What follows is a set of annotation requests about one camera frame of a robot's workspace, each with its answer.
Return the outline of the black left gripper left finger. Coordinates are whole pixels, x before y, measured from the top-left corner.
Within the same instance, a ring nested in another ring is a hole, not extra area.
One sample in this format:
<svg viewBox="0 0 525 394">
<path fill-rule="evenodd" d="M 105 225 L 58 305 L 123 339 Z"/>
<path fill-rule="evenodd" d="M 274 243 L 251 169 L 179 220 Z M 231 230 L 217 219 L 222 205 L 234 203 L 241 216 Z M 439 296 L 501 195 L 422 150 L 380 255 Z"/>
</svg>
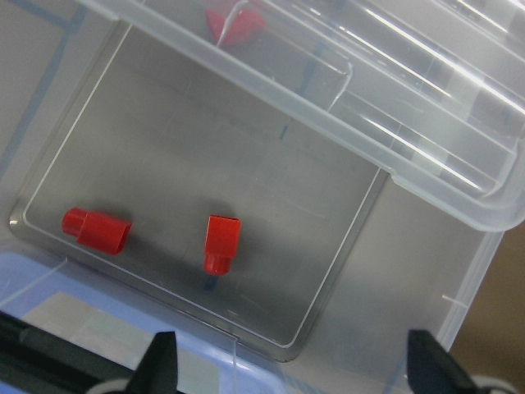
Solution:
<svg viewBox="0 0 525 394">
<path fill-rule="evenodd" d="M 122 393 L 177 393 L 177 344 L 174 332 L 158 332 Z"/>
</svg>

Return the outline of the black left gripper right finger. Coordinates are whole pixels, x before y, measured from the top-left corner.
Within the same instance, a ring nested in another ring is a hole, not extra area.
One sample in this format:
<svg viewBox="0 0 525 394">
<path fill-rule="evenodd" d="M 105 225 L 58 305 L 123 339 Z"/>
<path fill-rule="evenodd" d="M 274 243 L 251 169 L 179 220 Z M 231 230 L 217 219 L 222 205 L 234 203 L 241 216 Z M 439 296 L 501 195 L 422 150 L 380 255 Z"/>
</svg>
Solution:
<svg viewBox="0 0 525 394">
<path fill-rule="evenodd" d="M 408 334 L 408 384 L 413 393 L 477 393 L 468 374 L 427 330 Z"/>
</svg>

